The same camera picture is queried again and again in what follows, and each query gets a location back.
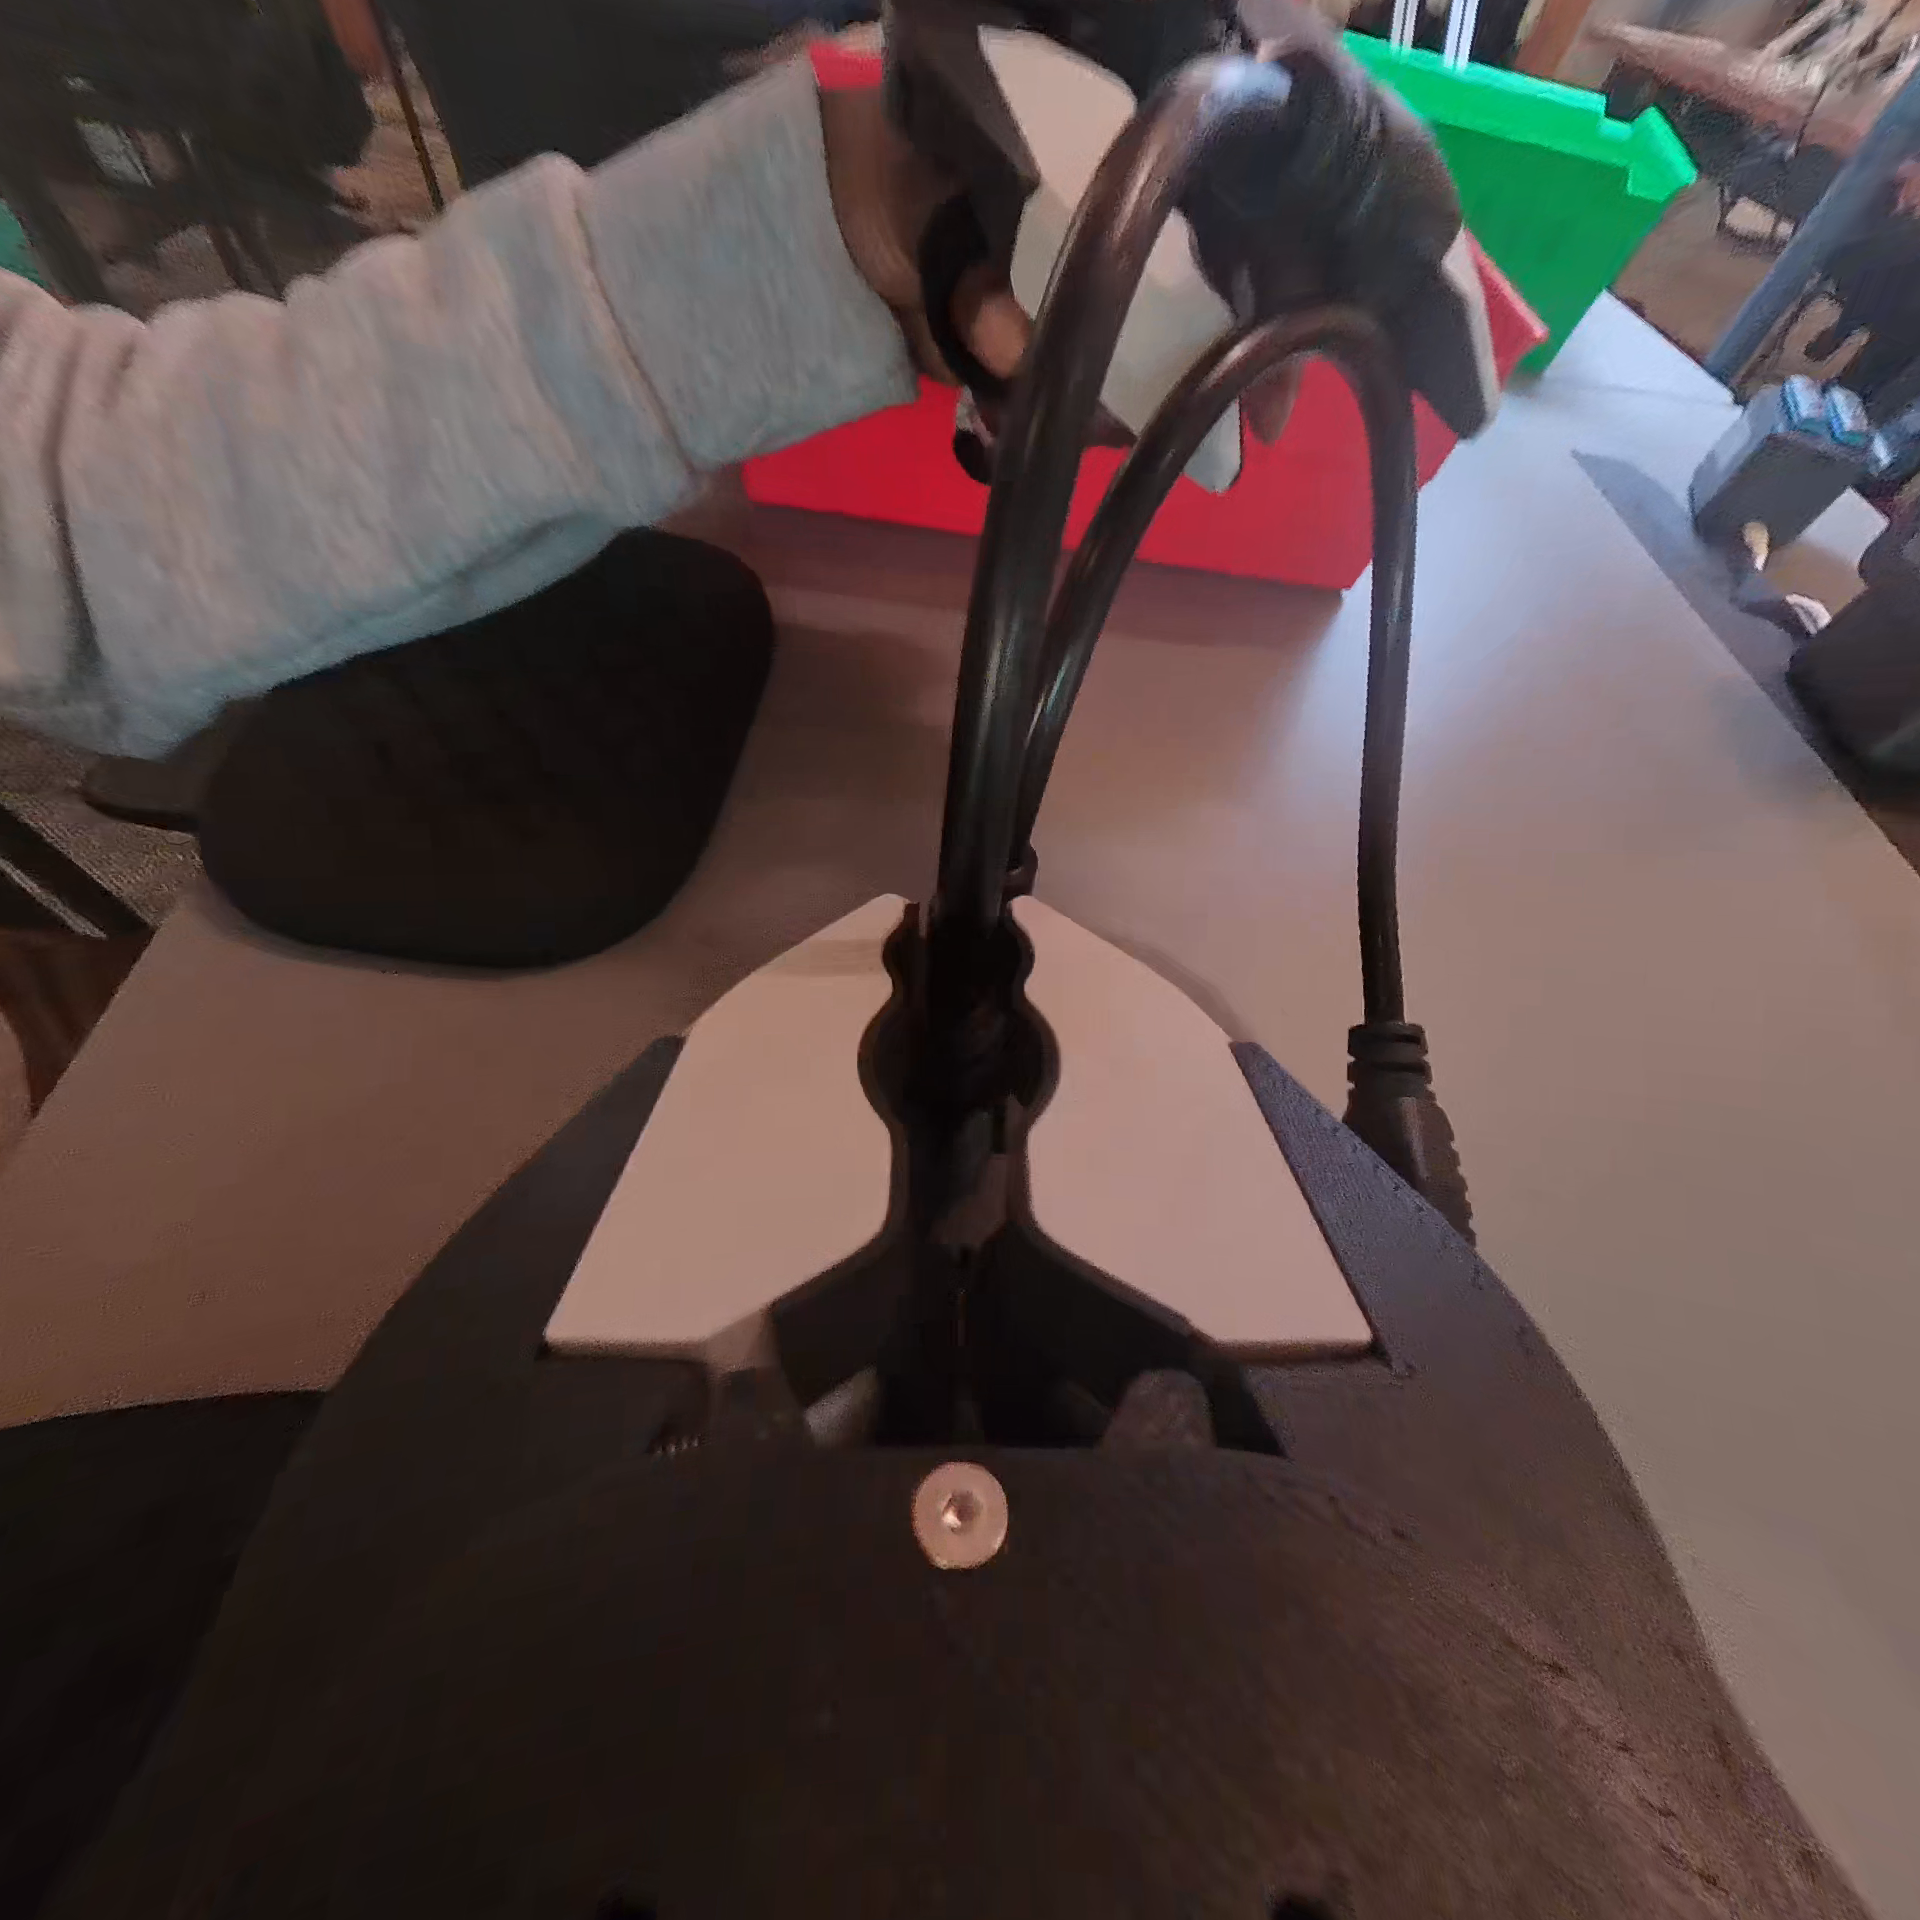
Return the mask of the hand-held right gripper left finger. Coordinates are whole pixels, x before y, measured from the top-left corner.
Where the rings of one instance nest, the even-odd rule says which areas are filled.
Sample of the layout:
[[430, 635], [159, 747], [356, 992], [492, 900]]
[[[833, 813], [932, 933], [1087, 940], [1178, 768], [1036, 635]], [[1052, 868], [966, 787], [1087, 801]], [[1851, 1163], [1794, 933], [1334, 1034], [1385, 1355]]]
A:
[[893, 1141], [860, 1045], [906, 911], [863, 904], [692, 1023], [545, 1327], [551, 1354], [747, 1369], [773, 1349], [767, 1309], [879, 1236]]

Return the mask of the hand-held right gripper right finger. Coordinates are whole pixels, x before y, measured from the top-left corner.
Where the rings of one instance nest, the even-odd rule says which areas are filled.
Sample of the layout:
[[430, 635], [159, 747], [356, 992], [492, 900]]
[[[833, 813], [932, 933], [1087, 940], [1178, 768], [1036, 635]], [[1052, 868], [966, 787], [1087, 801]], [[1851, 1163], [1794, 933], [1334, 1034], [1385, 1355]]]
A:
[[1366, 1351], [1369, 1320], [1230, 1035], [1052, 906], [1017, 900], [1015, 924], [1053, 1058], [1023, 1152], [1039, 1233], [1239, 1361]]

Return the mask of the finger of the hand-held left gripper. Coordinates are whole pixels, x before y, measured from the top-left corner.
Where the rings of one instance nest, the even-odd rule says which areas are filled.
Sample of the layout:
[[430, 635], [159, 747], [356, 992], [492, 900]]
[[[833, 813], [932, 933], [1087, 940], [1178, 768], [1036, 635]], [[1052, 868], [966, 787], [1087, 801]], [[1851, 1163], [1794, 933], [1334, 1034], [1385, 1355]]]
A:
[[1407, 385], [1460, 442], [1498, 416], [1501, 375], [1481, 252], [1460, 227], [1437, 256], [1420, 256], [1406, 274], [1391, 321]]

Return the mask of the person's left forearm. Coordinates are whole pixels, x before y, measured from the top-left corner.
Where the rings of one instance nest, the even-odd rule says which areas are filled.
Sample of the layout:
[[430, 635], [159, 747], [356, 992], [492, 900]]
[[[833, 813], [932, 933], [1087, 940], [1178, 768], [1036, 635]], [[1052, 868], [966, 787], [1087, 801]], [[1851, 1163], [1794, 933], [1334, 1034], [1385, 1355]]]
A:
[[154, 757], [505, 609], [722, 471], [916, 396], [806, 58], [297, 279], [148, 321], [3, 297], [3, 713]]

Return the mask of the person's left hand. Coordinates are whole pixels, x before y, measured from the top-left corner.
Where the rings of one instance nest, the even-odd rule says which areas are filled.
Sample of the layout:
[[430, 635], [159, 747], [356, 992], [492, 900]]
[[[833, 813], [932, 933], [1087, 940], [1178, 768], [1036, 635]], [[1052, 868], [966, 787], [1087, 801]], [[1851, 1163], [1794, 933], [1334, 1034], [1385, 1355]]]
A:
[[[954, 197], [948, 180], [900, 138], [875, 87], [825, 92], [820, 116], [833, 212], [857, 274], [890, 309], [921, 375], [983, 396], [945, 356], [924, 304], [924, 233]], [[995, 379], [1020, 372], [1030, 323], [989, 259], [961, 272], [945, 314], [948, 335]]]

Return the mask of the green plastic bin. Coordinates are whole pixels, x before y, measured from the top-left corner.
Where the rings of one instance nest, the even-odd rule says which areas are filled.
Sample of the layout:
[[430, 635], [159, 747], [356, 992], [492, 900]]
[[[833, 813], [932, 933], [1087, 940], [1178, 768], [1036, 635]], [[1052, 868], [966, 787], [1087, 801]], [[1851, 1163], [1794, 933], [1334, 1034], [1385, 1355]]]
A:
[[1431, 129], [1478, 247], [1546, 324], [1519, 368], [1546, 372], [1695, 168], [1657, 108], [1615, 119], [1597, 92], [1346, 37], [1366, 73]]

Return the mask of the large red plastic bin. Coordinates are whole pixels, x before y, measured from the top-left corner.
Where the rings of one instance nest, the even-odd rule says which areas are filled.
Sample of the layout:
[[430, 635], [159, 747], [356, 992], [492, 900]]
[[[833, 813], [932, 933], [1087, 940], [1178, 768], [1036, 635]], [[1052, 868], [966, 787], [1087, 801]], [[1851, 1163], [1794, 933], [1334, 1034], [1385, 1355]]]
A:
[[[806, 59], [822, 95], [878, 97], [878, 53], [820, 40], [806, 49]], [[1505, 387], [1523, 354], [1546, 339], [1546, 327], [1470, 227], [1460, 247], [1485, 309]], [[1171, 215], [1141, 283], [1141, 304], [1147, 291], [1159, 291], [1159, 282], [1171, 289], [1175, 265], [1195, 271], [1198, 260], [1191, 233]], [[926, 377], [913, 405], [747, 461], [747, 497], [767, 508], [974, 537], [989, 495], [963, 473], [954, 453], [958, 400], [955, 391]], [[1413, 425], [1417, 480], [1425, 485], [1454, 450], [1455, 434], [1427, 397], [1413, 403]], [[1223, 418], [1220, 427], [1223, 440], [1212, 442], [1239, 455], [1233, 482], [1212, 492], [1189, 469], [1150, 522], [1138, 559], [1255, 584], [1354, 588], [1373, 555], [1373, 520], [1359, 410], [1343, 377], [1329, 361], [1309, 361], [1281, 444], [1255, 442], [1233, 418]], [[1067, 547], [1086, 536], [1118, 467], [1118, 448], [1087, 448], [1067, 514]]]

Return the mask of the wooden table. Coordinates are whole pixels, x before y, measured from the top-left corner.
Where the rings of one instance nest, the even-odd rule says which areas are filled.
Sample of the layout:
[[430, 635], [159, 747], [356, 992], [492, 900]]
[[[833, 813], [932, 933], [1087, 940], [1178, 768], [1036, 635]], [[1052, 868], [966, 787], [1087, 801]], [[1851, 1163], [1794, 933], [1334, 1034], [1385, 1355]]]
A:
[[1882, 47], [1884, 27], [1861, 5], [1814, 5], [1757, 47], [1620, 18], [1582, 40], [1657, 87], [1837, 153], [1858, 147], [1900, 85], [1901, 58]]

